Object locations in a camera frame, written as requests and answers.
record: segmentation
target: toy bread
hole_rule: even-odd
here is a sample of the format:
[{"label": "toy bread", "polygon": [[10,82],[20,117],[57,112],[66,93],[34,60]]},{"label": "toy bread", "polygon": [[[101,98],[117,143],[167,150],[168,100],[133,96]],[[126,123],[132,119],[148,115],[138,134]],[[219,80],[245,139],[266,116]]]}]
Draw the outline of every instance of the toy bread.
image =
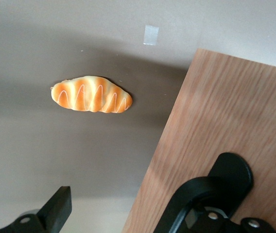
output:
[{"label": "toy bread", "polygon": [[97,76],[64,80],[51,90],[56,103],[76,111],[122,113],[133,102],[127,92]]}]

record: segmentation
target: wooden board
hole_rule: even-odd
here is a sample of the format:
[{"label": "wooden board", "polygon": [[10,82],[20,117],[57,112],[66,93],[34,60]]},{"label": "wooden board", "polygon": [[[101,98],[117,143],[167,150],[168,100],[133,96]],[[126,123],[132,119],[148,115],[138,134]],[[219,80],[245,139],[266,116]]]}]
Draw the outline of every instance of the wooden board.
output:
[{"label": "wooden board", "polygon": [[259,217],[276,229],[276,67],[199,49],[122,232],[152,233],[175,190],[226,151],[255,180],[232,220]]}]

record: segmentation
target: screw head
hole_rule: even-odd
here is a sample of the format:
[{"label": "screw head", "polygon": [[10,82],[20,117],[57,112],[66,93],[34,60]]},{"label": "screw head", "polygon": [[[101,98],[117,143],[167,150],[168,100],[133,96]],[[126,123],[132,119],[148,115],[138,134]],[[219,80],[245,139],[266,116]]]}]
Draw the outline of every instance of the screw head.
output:
[{"label": "screw head", "polygon": [[210,212],[208,214],[208,217],[211,218],[212,220],[217,220],[218,219],[218,215],[214,212]]},{"label": "screw head", "polygon": [[22,220],[20,220],[20,223],[23,224],[23,223],[26,223],[26,222],[29,222],[29,221],[30,221],[29,217],[24,217]]},{"label": "screw head", "polygon": [[260,224],[256,220],[254,220],[254,219],[249,220],[248,224],[251,227],[254,227],[254,228],[259,228],[260,227]]}]

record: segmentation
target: black bracket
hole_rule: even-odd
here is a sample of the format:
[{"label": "black bracket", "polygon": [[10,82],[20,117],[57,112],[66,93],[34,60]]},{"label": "black bracket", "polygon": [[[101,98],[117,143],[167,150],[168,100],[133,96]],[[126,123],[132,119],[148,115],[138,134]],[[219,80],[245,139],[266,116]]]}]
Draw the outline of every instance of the black bracket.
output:
[{"label": "black bracket", "polygon": [[59,233],[71,211],[71,190],[63,186],[37,214],[20,216],[0,233]]},{"label": "black bracket", "polygon": [[[237,154],[222,153],[207,177],[189,180],[176,190],[154,233],[276,233],[262,219],[244,218],[241,225],[229,220],[252,187],[247,162]],[[196,221],[189,228],[185,219],[191,210]]]}]

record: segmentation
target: white icing stripe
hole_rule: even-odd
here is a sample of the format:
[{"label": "white icing stripe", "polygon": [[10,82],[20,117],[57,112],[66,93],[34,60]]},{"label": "white icing stripe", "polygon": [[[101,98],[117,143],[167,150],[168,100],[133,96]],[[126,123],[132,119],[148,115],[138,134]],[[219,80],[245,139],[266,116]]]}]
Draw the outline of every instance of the white icing stripe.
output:
[{"label": "white icing stripe", "polygon": [[[84,109],[85,109],[86,111],[89,111],[89,110],[91,109],[91,107],[93,107],[93,105],[94,105],[95,97],[96,97],[97,92],[99,91],[99,88],[100,88],[100,87],[101,87],[101,108],[100,108],[99,111],[104,111],[103,108],[106,106],[106,104],[103,105],[104,87],[103,87],[102,85],[99,85],[99,86],[97,87],[97,89],[96,89],[96,91],[95,91],[95,94],[94,94],[94,98],[93,98],[92,101],[90,102],[89,107],[88,107],[87,110],[86,110],[86,105],[87,105],[86,101],[87,101],[87,100],[85,99],[86,93],[85,93],[85,85],[84,85],[84,84],[82,84],[82,85],[80,86],[80,88],[79,88],[79,90],[78,90],[78,92],[77,92],[77,94],[76,94],[76,96],[75,96],[75,99],[73,99],[73,102],[72,102],[72,101],[69,101],[69,97],[68,97],[68,94],[67,94],[66,90],[62,90],[62,91],[60,92],[59,96],[58,96],[57,103],[59,104],[61,95],[62,95],[63,93],[65,93],[65,94],[66,94],[66,98],[67,98],[67,102],[68,102],[68,105],[70,105],[70,108],[71,108],[71,109],[76,109],[76,103],[77,103],[77,101],[78,101],[79,94],[80,94],[80,92],[82,92],[82,93],[83,93],[83,104],[84,104]],[[120,108],[121,108],[123,102],[124,102],[124,110],[127,110],[127,109],[129,108],[129,106],[126,107],[126,97],[124,97],[124,98],[122,99],[121,103],[119,104],[118,109],[117,109],[117,97],[118,97],[118,96],[117,96],[117,93],[113,93],[113,95],[112,95],[112,97],[111,97],[111,99],[110,99],[110,102],[109,102],[109,104],[107,105],[107,107],[106,107],[106,109],[105,109],[105,112],[106,112],[106,111],[108,110],[108,108],[110,107],[110,105],[111,105],[111,103],[112,103],[112,101],[113,101],[113,98],[115,98],[115,99],[114,99],[114,113],[117,113],[117,112],[120,110]]]}]

